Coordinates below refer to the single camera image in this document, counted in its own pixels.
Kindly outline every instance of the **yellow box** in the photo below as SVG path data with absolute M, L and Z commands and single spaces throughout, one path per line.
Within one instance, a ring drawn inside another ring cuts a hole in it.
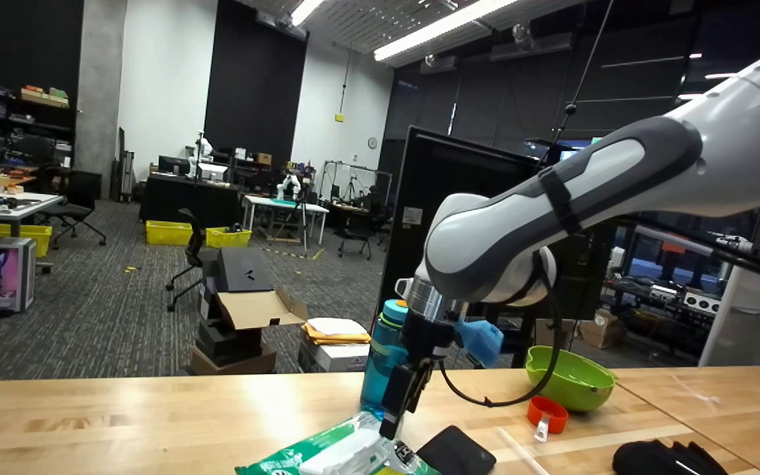
M 191 221 L 146 221 L 146 243 L 148 244 L 179 244 L 191 243 L 192 227 Z
M 247 248 L 251 230 L 230 233 L 228 227 L 208 227 L 205 244 L 208 248 Z
M 46 258 L 55 230 L 46 225 L 22 225 L 19 234 L 35 239 L 35 258 Z M 0 225 L 0 236 L 11 236 L 11 225 Z

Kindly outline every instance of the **green object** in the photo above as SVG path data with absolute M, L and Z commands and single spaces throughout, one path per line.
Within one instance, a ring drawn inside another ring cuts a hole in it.
M 527 347 L 527 378 L 538 383 L 550 367 L 552 346 L 531 346 Z M 543 396 L 567 405 L 569 412 L 594 412 L 600 408 L 614 387 L 614 374 L 600 367 L 592 358 L 583 358 L 569 350 L 559 350 L 559 362 L 550 383 L 543 386 Z

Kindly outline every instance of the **wire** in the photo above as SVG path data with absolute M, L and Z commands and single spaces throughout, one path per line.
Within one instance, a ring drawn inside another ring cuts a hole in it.
M 592 64 L 594 64 L 594 58 L 596 58 L 600 39 L 601 39 L 601 33 L 606 32 L 613 8 L 614 8 L 614 0 L 609 0 L 606 11 L 601 12 L 601 21 L 600 21 L 600 28 L 596 28 L 596 33 L 594 33 L 594 45 L 592 45 L 592 49 L 589 49 L 589 58 L 585 58 L 580 81 L 575 85 L 572 97 L 569 97 L 569 103 L 565 106 L 565 114 L 563 114 L 563 118 L 559 118 L 559 127 L 555 128 L 555 141 L 563 136 L 567 118 L 575 114 L 575 101 L 580 97 L 580 93 L 583 93 L 583 86 L 585 86 L 585 79 L 589 79 Z
M 547 301 L 550 301 L 550 310 L 552 310 L 552 317 L 555 317 L 555 346 L 552 346 L 552 357 L 550 357 L 550 363 L 547 363 L 543 378 L 542 378 L 527 394 L 522 394 L 522 396 L 518 396 L 518 399 L 507 399 L 507 401 L 492 401 L 488 396 L 474 399 L 474 396 L 468 396 L 464 390 L 460 390 L 460 387 L 455 386 L 455 379 L 449 378 L 449 368 L 443 367 L 443 358 L 436 358 L 443 383 L 445 383 L 445 386 L 451 387 L 451 394 L 456 394 L 461 401 L 470 401 L 470 403 L 474 403 L 474 405 L 514 405 L 514 403 L 522 403 L 522 401 L 527 401 L 527 399 L 534 399 L 535 394 L 543 390 L 543 386 L 550 383 L 550 378 L 552 378 L 555 368 L 558 368 L 565 333 L 563 333 L 563 309 L 559 309 L 559 301 L 558 301 L 558 295 L 555 295 L 555 288 L 552 288 L 552 283 L 550 283 L 547 276 L 542 276 L 542 283 L 543 283 L 543 288 L 547 288 L 547 292 L 550 292 Z

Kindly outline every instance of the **ceiling light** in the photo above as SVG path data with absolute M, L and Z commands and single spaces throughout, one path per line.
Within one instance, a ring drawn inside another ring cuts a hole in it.
M 734 73 L 704 73 L 708 81 L 720 81 L 720 79 L 728 79 Z
M 510 2 L 514 2 L 514 0 L 481 0 L 481 2 L 473 2 L 468 8 L 460 8 L 460 11 L 449 12 L 449 15 L 443 15 L 443 19 L 433 21 L 433 23 L 428 23 L 428 25 L 422 25 L 422 28 L 418 28 L 418 32 L 401 36 L 401 39 L 397 39 L 397 43 L 389 43 L 389 45 L 378 46 L 375 49 L 375 61 L 389 61 L 389 58 L 393 58 L 393 56 L 399 56 L 404 49 L 426 45 L 426 43 L 431 43 L 431 39 L 436 39 L 436 36 L 451 32 L 451 28 L 460 28 L 461 23 L 478 21 L 478 19 L 505 8 Z
M 294 11 L 290 21 L 294 21 L 296 25 L 304 23 L 306 15 L 312 15 L 321 2 L 324 2 L 324 0 L 304 0 L 304 2 Z

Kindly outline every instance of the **office chair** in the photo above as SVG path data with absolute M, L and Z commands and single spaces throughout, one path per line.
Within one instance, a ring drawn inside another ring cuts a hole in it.
M 201 252 L 201 251 L 203 251 L 203 243 L 205 243 L 205 227 L 203 227 L 203 221 L 201 221 L 191 209 L 179 209 L 178 213 L 191 221 L 192 234 L 191 234 L 187 248 L 185 248 L 187 267 L 185 267 L 181 272 L 178 272 L 178 273 L 167 283 L 167 289 L 172 292 L 172 289 L 175 289 L 175 283 L 178 283 L 179 276 L 185 276 L 187 272 L 192 272 L 192 268 L 201 268 L 201 276 L 199 276 L 196 283 L 191 283 L 187 288 L 181 288 L 179 292 L 175 292 L 175 299 L 172 299 L 170 305 L 167 305 L 167 310 L 175 310 L 178 301 L 179 301 L 181 295 L 187 295 L 196 285 L 201 285 L 205 268 L 217 260 L 217 255 Z
M 101 194 L 101 173 L 89 172 L 65 172 L 59 177 L 59 193 L 65 197 L 61 206 L 46 209 L 43 217 L 59 221 L 64 230 L 52 236 L 52 248 L 59 248 L 64 234 L 77 236 L 77 225 L 85 225 L 89 233 L 101 236 L 98 244 L 105 244 L 108 236 L 98 227 L 88 221 L 94 210 L 94 200 Z
M 378 233 L 378 217 L 371 210 L 344 210 L 340 227 L 336 230 L 337 236 L 337 255 L 346 255 L 349 239 L 361 239 L 358 255 L 365 252 L 371 260 L 371 234 Z

